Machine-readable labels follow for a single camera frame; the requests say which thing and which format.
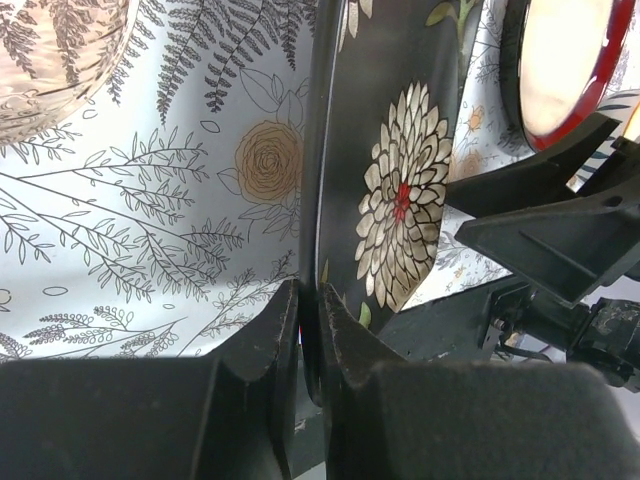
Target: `red flower center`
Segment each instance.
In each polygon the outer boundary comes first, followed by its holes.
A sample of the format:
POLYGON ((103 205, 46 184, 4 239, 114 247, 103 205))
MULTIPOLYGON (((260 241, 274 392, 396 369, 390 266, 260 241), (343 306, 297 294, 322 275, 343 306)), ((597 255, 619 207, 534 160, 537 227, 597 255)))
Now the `red flower center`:
POLYGON ((396 217, 396 223, 404 221, 404 217, 407 215, 407 209, 409 208, 409 185, 407 182, 402 182, 398 187, 398 193, 393 200, 393 216, 396 217))

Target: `red rim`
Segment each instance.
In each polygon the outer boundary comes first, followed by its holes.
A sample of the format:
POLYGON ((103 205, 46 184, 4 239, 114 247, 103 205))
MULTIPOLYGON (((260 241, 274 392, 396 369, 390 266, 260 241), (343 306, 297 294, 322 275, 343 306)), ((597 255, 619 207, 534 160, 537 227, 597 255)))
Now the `red rim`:
POLYGON ((569 116, 556 130, 548 135, 536 136, 525 129, 527 141, 533 148, 536 150, 549 148, 595 111, 618 64, 634 5, 635 0, 614 0, 607 26, 608 42, 600 50, 589 86, 569 116))

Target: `green leaf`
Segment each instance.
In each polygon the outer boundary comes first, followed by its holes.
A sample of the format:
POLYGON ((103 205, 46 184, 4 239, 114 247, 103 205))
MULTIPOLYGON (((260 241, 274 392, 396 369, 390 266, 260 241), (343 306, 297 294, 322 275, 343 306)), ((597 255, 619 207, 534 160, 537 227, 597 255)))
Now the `green leaf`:
POLYGON ((358 321, 360 322, 360 325, 367 329, 369 328, 369 325, 371 325, 371 309, 369 309, 369 306, 364 302, 360 305, 360 318, 358 321))
POLYGON ((322 276, 320 277, 320 283, 327 283, 329 281, 329 259, 324 262, 324 268, 322 269, 322 276))
POLYGON ((449 2, 442 2, 436 5, 436 8, 431 10, 425 25, 427 27, 431 27, 432 25, 440 23, 446 16, 453 18, 455 22, 458 21, 458 15, 456 14, 456 9, 453 5, 449 2))

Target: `white chrysanthemum flower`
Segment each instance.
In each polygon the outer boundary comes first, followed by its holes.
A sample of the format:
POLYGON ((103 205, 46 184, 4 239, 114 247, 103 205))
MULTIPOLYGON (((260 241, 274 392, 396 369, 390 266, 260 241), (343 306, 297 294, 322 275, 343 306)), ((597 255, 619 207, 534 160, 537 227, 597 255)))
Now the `white chrysanthemum flower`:
POLYGON ((344 12, 342 12, 342 26, 340 28, 340 44, 338 51, 342 50, 344 39, 347 36, 347 29, 353 38, 358 35, 358 15, 359 10, 371 18, 373 14, 373 0, 347 0, 344 3, 344 12))
POLYGON ((371 152, 355 259, 380 307, 399 311, 433 268, 452 147, 446 134, 447 120, 437 106, 429 110, 427 86, 417 83, 391 104, 371 152))

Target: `black cable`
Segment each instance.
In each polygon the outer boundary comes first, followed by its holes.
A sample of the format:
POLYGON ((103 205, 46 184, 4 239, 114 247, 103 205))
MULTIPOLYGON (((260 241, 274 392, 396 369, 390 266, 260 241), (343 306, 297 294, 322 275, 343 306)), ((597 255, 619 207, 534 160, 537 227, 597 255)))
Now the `black cable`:
POLYGON ((553 360, 551 360, 551 358, 549 358, 544 353, 532 352, 531 350, 523 350, 522 348, 510 347, 509 345, 506 345, 502 342, 496 346, 496 350, 515 355, 516 357, 530 358, 532 360, 540 360, 542 362, 553 363, 553 360))

